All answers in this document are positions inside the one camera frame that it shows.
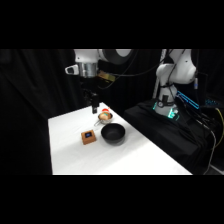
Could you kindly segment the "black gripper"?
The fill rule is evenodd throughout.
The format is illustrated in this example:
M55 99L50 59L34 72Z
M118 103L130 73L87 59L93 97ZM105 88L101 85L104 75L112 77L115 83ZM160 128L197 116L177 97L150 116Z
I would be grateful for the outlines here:
M99 108L99 94L97 88L97 82L95 78L84 78L82 81L82 89L84 94L84 99L88 104L92 104L92 113L95 113L95 105L96 112Z

